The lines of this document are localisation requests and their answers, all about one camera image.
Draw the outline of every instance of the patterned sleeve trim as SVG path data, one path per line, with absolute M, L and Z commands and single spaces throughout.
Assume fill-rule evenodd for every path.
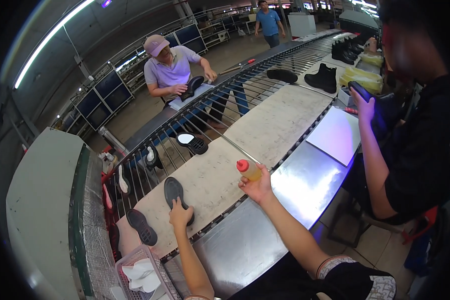
M 204 297 L 204 296 L 190 295 L 190 296 L 186 297 L 184 300 L 210 300 L 210 299 L 207 297 Z
M 335 255 L 327 258 L 324 262 L 321 263 L 320 267 L 318 267 L 317 273 L 315 274 L 317 279 L 325 279 L 328 272 L 338 266 L 341 263 L 356 263 L 357 261 L 353 260 L 348 255 Z

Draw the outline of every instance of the light purple polo shirt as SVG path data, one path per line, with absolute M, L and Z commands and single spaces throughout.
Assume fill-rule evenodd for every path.
M 156 83 L 158 88 L 164 88 L 186 84 L 192 79 L 190 63 L 198 63 L 201 56 L 183 45 L 170 48 L 170 52 L 173 55 L 170 67 L 153 57 L 145 63 L 143 75 L 148 85 Z M 171 94 L 163 98 L 168 101 L 176 97 L 176 94 Z

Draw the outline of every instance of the pink baseball cap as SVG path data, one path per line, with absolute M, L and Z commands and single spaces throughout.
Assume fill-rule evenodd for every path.
M 170 45 L 170 42 L 166 40 L 163 36 L 154 34 L 147 38 L 143 44 L 145 52 L 149 53 L 153 57 L 157 57 L 163 48 Z

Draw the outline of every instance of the forearm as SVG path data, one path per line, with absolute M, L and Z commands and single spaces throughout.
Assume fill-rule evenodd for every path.
M 306 271 L 315 274 L 320 264 L 330 256 L 320 249 L 310 231 L 283 207 L 275 195 L 262 205 L 262 209 L 288 251 Z
M 204 296 L 209 299 L 214 298 L 214 289 L 208 275 L 205 272 L 202 262 L 197 257 L 187 237 L 186 228 L 174 229 L 178 249 L 180 250 L 180 260 L 182 262 L 183 274 L 186 285 L 193 295 Z
M 165 97 L 168 96 L 170 93 L 170 89 L 168 87 L 164 88 L 156 88 L 153 90 L 150 90 L 150 96 L 152 97 Z
M 205 58 L 200 58 L 200 61 L 198 62 L 198 64 L 200 65 L 200 67 L 202 67 L 202 69 L 206 70 L 206 69 L 211 69 L 210 67 L 210 63 L 208 62 L 208 60 L 206 60 Z
M 378 146 L 370 123 L 358 120 L 362 140 L 365 177 L 373 213 L 379 219 L 391 217 L 396 212 L 390 206 L 385 193 L 385 180 L 389 169 Z
M 278 24 L 278 27 L 280 27 L 280 30 L 282 30 L 282 32 L 285 33 L 284 26 L 282 25 L 282 22 L 281 21 L 277 21 L 277 24 Z

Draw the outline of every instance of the man in blue shirt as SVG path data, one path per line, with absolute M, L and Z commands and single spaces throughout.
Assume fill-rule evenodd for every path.
M 278 27 L 282 30 L 282 37 L 285 38 L 285 30 L 275 10 L 268 9 L 268 3 L 265 0 L 258 1 L 260 10 L 257 13 L 257 22 L 255 23 L 255 36 L 258 37 L 258 27 L 261 23 L 263 37 L 270 48 L 280 45 L 278 38 Z

